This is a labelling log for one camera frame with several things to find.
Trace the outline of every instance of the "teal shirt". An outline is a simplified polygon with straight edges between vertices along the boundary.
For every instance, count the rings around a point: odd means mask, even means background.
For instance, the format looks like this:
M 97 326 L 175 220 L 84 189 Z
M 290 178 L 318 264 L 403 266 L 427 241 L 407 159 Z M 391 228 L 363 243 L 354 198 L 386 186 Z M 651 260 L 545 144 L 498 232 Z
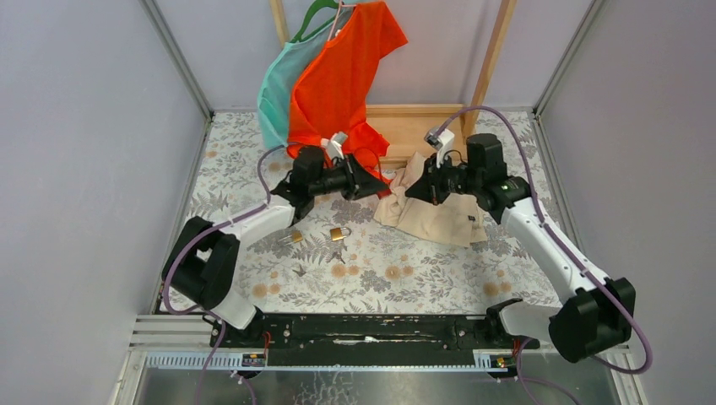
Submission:
M 342 28 L 351 14 L 350 9 L 342 11 L 336 29 Z M 268 67 L 257 100 L 258 124 L 267 149 L 288 144 L 291 91 L 306 67 L 321 53 L 330 30 L 331 24 L 303 42 L 286 43 L 279 57 Z

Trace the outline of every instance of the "gray wall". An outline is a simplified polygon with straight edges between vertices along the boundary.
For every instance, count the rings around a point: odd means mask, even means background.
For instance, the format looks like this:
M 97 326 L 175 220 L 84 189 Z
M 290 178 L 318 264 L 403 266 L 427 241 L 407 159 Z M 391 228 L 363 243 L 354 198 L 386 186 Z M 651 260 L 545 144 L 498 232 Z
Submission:
M 268 0 L 157 2 L 215 109 L 255 108 L 280 46 Z M 291 34 L 312 0 L 284 0 Z M 500 0 L 388 0 L 410 43 L 386 57 L 368 102 L 455 103 L 472 98 Z M 519 0 L 487 102 L 532 106 L 591 0 Z M 330 18 L 328 10 L 315 26 Z
M 588 254 L 636 286 L 652 405 L 716 395 L 714 15 L 711 0 L 610 2 L 544 114 Z
M 0 402 L 106 403 L 203 118 L 136 0 L 0 2 Z

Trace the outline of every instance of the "wooden stand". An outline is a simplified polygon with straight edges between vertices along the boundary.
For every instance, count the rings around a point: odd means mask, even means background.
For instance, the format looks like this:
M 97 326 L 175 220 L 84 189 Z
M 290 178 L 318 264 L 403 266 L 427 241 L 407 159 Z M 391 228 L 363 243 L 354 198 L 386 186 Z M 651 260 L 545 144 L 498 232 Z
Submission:
M 274 14 L 276 33 L 281 46 L 283 46 L 289 41 L 283 2 L 282 0 L 269 0 L 269 2 Z M 497 65 L 497 58 L 500 55 L 516 4 L 517 0 L 502 0 L 500 4 L 470 105 L 481 105 L 485 101 L 487 87 L 490 85 L 492 73 Z M 368 123 L 390 143 L 387 155 L 381 158 L 381 166 L 383 168 L 405 167 L 406 162 L 415 152 L 420 152 L 423 156 L 430 156 L 435 150 L 423 141 L 423 137 L 428 130 L 440 126 L 463 107 L 465 107 L 463 104 L 368 105 L 366 108 Z M 465 141 L 473 134 L 478 115 L 478 111 L 468 112 L 463 114 L 459 120 L 453 121 L 448 127 L 457 136 L 454 148 L 463 156 L 466 155 Z

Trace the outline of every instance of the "patterned surface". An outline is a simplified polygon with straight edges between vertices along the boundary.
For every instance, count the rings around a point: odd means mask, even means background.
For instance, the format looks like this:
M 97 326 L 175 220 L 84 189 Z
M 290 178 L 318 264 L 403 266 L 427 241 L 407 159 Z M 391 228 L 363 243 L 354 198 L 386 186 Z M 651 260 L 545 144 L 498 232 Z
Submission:
M 525 112 L 509 112 L 528 155 L 538 194 L 552 218 L 552 201 Z M 519 153 L 501 121 L 480 115 L 480 132 L 493 132 L 503 142 L 511 174 L 524 176 Z M 200 215 L 223 222 L 263 200 L 256 163 L 263 153 L 253 113 L 219 113 L 209 135 L 187 218 Z M 291 167 L 283 152 L 269 156 L 263 171 L 269 187 Z M 514 296 L 530 303 L 557 305 L 546 276 L 517 240 L 485 216 L 487 242 L 470 248 L 418 240 L 372 220 L 377 197 L 357 202 L 340 195 L 317 199 L 309 216 L 296 225 L 304 241 L 281 243 L 291 229 L 276 232 L 249 246 L 239 256 L 234 289 L 264 311 L 390 312 L 481 314 L 490 305 Z M 328 230 L 348 227 L 352 235 L 333 242 Z M 333 254 L 340 250 L 345 264 Z M 190 302 L 171 291 L 176 308 Z

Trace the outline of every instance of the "beige cloth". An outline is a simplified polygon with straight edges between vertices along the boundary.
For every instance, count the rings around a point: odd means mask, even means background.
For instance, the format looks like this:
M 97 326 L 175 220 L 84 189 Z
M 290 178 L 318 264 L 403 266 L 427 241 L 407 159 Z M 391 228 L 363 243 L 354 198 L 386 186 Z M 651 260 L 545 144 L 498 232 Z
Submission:
M 373 218 L 383 225 L 444 245 L 469 247 L 470 243 L 487 240 L 482 227 L 484 213 L 474 196 L 451 194 L 440 205 L 405 196 L 405 190 L 422 176 L 425 160 L 415 153 L 405 169 L 398 170 L 390 184 L 393 193 L 380 200 Z

